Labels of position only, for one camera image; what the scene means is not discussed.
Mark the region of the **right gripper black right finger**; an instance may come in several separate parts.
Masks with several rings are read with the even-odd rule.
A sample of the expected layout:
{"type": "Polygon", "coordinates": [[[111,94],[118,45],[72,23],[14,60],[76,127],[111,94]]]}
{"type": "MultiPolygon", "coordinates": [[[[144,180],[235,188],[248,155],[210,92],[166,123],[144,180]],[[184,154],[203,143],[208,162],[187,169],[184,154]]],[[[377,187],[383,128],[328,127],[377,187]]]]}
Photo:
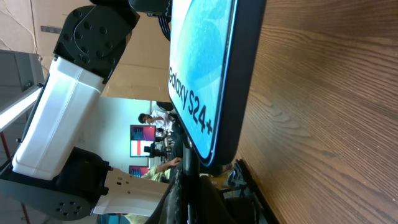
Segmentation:
{"type": "Polygon", "coordinates": [[[205,224],[237,224],[208,176],[200,177],[200,218],[205,224]]]}

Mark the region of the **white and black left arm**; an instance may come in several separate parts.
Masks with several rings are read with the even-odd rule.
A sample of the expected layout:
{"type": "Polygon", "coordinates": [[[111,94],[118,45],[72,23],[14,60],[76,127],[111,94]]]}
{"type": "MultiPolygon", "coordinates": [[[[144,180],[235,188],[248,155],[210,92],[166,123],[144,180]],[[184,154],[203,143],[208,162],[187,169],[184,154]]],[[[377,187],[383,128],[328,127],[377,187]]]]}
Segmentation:
{"type": "Polygon", "coordinates": [[[129,1],[93,1],[68,15],[22,142],[1,167],[3,194],[57,220],[131,213],[159,222],[167,184],[75,146],[138,20],[129,1]]]}

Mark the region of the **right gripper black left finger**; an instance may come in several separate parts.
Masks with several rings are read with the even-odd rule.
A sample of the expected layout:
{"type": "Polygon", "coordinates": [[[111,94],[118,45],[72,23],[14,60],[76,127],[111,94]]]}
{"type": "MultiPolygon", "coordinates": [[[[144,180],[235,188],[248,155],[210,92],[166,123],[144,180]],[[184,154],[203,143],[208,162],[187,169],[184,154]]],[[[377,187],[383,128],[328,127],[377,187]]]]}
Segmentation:
{"type": "Polygon", "coordinates": [[[188,199],[184,174],[176,174],[149,217],[149,224],[187,224],[188,199]]]}

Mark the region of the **black Samsung Galaxy smartphone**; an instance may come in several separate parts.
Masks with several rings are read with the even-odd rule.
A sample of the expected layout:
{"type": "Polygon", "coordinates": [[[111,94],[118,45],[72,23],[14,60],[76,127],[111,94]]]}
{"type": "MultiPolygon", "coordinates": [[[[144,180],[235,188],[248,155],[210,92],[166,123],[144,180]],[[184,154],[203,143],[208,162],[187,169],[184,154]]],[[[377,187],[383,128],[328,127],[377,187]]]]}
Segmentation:
{"type": "Polygon", "coordinates": [[[204,166],[238,148],[265,0],[174,0],[169,97],[204,166]]]}

